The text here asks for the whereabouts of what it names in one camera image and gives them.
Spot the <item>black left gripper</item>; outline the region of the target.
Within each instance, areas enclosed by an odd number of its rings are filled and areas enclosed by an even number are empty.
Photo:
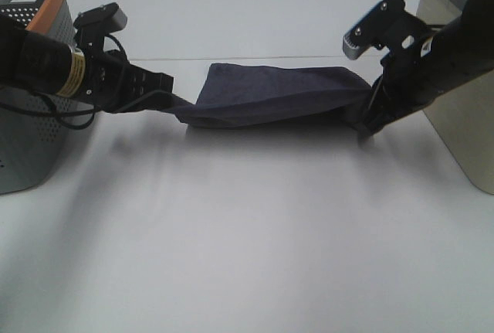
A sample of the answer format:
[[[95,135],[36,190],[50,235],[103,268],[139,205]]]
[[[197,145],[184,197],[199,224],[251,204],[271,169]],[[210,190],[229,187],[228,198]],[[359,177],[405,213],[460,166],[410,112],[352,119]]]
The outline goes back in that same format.
[[[86,69],[74,100],[112,114],[173,106],[172,76],[132,65],[116,50],[83,54]]]

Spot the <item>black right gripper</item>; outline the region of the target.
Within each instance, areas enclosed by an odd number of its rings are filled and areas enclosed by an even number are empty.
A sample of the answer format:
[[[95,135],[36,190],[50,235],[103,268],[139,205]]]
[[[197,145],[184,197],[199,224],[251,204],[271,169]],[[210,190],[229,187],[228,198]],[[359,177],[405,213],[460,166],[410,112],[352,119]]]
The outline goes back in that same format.
[[[362,106],[362,131],[384,127],[431,105],[444,93],[442,36],[429,36],[396,55],[385,66]]]

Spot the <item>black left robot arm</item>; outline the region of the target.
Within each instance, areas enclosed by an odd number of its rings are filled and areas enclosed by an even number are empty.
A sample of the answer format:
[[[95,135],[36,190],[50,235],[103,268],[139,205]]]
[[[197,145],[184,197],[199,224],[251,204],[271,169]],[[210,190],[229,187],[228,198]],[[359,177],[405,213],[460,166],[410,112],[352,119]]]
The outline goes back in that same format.
[[[82,49],[1,17],[1,83],[118,114],[174,105],[174,79],[131,64],[119,49]]]

